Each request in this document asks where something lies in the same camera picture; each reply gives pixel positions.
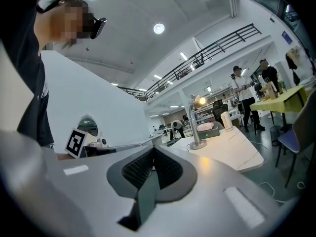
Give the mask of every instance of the black pants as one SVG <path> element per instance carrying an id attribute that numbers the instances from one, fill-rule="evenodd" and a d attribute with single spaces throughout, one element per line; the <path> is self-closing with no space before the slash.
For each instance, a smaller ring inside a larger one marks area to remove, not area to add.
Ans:
<path id="1" fill-rule="evenodd" d="M 181 127 L 181 128 L 179 128 L 179 129 L 174 129 L 174 132 L 176 131 L 176 130 L 178 130 L 179 131 L 179 133 L 180 133 L 180 135 L 181 135 L 181 137 L 182 138 L 185 138 L 185 136 L 184 136 L 184 133 L 183 133 L 183 128 Z M 173 132 L 172 132 L 172 130 L 170 131 L 170 140 L 172 140 L 173 139 Z"/>
<path id="2" fill-rule="evenodd" d="M 248 98 L 248 99 L 244 99 L 242 104 L 243 104 L 243 108 L 244 108 L 244 111 L 245 111 L 245 115 L 243 117 L 243 126 L 244 127 L 247 127 L 248 126 L 248 120 L 249 120 L 249 114 L 250 114 L 250 105 L 254 104 L 256 101 L 253 97 L 251 98 Z M 260 124 L 260 121 L 259 121 L 259 114 L 257 111 L 251 111 L 252 112 L 252 115 L 253 115 L 253 120 L 255 122 L 256 125 L 259 125 Z"/>

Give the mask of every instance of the blue chair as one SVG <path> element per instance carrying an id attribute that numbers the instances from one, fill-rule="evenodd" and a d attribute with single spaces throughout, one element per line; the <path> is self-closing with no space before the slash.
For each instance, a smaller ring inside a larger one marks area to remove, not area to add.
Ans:
<path id="1" fill-rule="evenodd" d="M 310 170 L 312 163 L 314 161 L 315 151 L 316 151 L 315 110 L 316 110 L 316 90 L 314 90 L 308 97 L 308 100 L 305 106 L 302 108 L 298 117 L 293 123 L 292 129 L 278 138 L 278 140 L 280 141 L 280 147 L 278 149 L 276 167 L 280 158 L 282 145 L 284 146 L 284 154 L 287 148 L 293 153 L 293 161 L 292 161 L 290 173 L 287 178 L 285 187 L 287 187 L 290 181 L 290 178 L 292 176 L 297 155 L 300 152 L 304 151 L 312 143 L 314 143 L 314 148 L 313 148 L 313 154 L 312 154 L 308 171 Z"/>

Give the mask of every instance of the blue sign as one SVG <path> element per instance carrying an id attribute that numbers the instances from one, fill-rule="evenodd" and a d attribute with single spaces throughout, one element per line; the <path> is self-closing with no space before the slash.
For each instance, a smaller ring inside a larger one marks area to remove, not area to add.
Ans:
<path id="1" fill-rule="evenodd" d="M 293 42 L 293 40 L 291 39 L 291 37 L 290 37 L 285 31 L 282 33 L 282 37 L 286 40 L 286 42 L 287 42 L 289 45 Z"/>

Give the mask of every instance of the floor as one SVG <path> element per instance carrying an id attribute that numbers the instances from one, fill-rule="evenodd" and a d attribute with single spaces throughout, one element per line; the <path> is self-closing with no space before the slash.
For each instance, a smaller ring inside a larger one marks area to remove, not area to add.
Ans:
<path id="1" fill-rule="evenodd" d="M 293 123 L 295 118 L 296 114 L 286 114 L 286 119 L 288 123 Z M 280 114 L 276 114 L 274 121 L 275 125 L 282 126 L 283 124 Z M 287 201 L 300 195 L 302 189 L 299 189 L 297 185 L 298 182 L 306 182 L 306 172 L 309 166 L 309 161 L 307 159 L 311 158 L 313 146 L 311 145 L 303 153 L 298 155 L 290 183 L 288 187 L 285 188 L 284 185 L 290 171 L 293 154 L 290 150 L 287 150 L 286 155 L 284 156 L 282 151 L 278 168 L 275 168 L 278 154 L 278 146 L 271 145 L 270 135 L 270 128 L 274 125 L 272 123 L 272 120 L 268 118 L 268 115 L 263 116 L 260 120 L 260 123 L 266 128 L 266 131 L 257 132 L 257 134 L 254 135 L 253 125 L 248 127 L 249 133 L 245 133 L 243 128 L 241 129 L 241 131 L 257 148 L 264 160 L 268 160 L 262 167 L 254 169 L 252 171 L 244 172 L 243 175 L 252 180 L 254 183 L 260 185 L 261 188 L 265 190 L 268 194 L 274 195 L 274 199 L 280 201 L 279 204 L 282 205 L 283 203 L 281 201 Z M 163 141 L 165 143 L 168 142 L 169 136 L 163 136 Z M 153 171 L 151 176 L 146 180 L 145 184 L 139 191 L 139 207 L 142 222 L 144 222 L 150 215 L 152 210 L 154 210 L 155 194 L 158 191 L 158 177 L 156 172 Z"/>

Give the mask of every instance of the black t-shirt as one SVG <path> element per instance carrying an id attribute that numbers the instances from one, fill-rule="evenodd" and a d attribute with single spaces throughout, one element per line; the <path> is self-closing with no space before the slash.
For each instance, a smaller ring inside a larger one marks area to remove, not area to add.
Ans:
<path id="1" fill-rule="evenodd" d="M 20 1 L 23 6 L 14 12 L 9 22 L 2 24 L 2 41 L 6 52 L 23 79 L 34 94 L 27 107 L 18 131 L 46 146 L 54 142 L 48 118 L 48 87 L 44 64 L 38 56 L 39 42 L 34 34 L 36 17 L 35 0 Z"/>
<path id="2" fill-rule="evenodd" d="M 278 91 L 278 83 L 277 83 L 277 70 L 274 67 L 268 67 L 266 70 L 262 71 L 262 78 L 269 78 L 270 81 L 273 82 L 277 91 Z"/>

